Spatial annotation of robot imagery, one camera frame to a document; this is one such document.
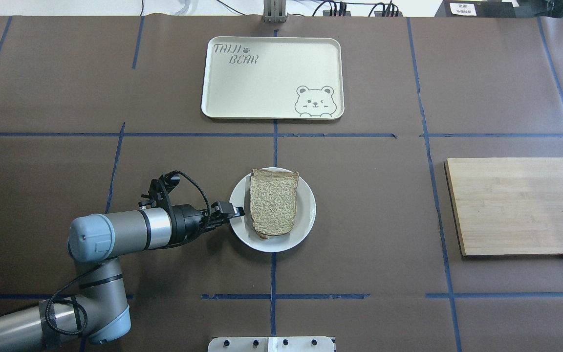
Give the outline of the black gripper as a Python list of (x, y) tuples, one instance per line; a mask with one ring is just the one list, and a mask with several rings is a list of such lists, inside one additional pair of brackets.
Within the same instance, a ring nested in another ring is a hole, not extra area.
[(173, 205), (172, 211), (176, 227), (172, 230), (170, 245), (185, 245), (245, 214), (242, 206), (234, 206), (230, 202), (212, 203), (210, 214), (207, 209), (197, 210), (189, 204)]

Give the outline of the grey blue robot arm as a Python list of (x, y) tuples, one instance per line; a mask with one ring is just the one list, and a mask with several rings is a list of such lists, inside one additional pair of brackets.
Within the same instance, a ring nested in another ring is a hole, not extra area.
[(64, 289), (78, 285), (78, 293), (65, 297), (57, 290), (35, 306), (0, 316), (0, 352), (52, 351), (77, 338), (94, 344), (121, 338), (131, 318), (119, 258), (185, 245), (243, 216), (242, 207), (228, 202), (197, 210), (148, 201), (138, 210), (74, 219), (67, 251), (76, 278)]

